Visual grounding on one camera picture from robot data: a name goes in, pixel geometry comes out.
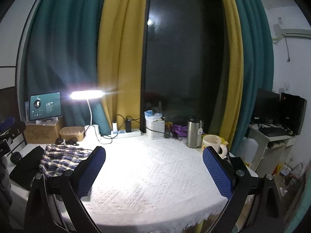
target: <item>dark window glass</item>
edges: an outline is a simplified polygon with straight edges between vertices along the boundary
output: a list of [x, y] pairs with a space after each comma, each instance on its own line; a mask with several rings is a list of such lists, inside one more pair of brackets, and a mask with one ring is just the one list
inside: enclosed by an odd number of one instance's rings
[[221, 0], [150, 0], [143, 109], [187, 123], [213, 115], [223, 61]]

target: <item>cardboard box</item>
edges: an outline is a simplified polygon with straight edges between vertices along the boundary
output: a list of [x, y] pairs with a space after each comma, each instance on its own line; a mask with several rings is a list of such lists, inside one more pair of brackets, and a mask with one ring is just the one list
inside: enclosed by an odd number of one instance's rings
[[59, 131], [63, 127], [62, 119], [57, 122], [26, 124], [24, 135], [27, 143], [55, 143], [59, 138]]

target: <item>wicker basket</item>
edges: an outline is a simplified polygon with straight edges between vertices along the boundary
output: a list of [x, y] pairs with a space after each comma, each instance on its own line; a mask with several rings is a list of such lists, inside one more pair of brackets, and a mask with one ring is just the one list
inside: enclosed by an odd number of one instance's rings
[[149, 139], [154, 140], [163, 138], [165, 132], [165, 121], [148, 121], [146, 120], [146, 133]]

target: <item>white mug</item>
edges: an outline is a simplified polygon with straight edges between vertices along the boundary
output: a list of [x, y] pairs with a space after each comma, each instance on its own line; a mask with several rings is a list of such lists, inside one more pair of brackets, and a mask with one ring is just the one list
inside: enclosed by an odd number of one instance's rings
[[227, 146], [221, 143], [221, 138], [217, 135], [205, 135], [202, 141], [202, 150], [205, 147], [212, 146], [219, 156], [224, 159], [227, 156]]

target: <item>keyboard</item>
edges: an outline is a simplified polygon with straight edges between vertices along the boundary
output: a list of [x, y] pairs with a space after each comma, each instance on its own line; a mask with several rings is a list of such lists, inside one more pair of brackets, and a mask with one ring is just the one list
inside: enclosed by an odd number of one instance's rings
[[267, 137], [279, 137], [289, 135], [287, 131], [279, 127], [260, 127], [258, 130]]

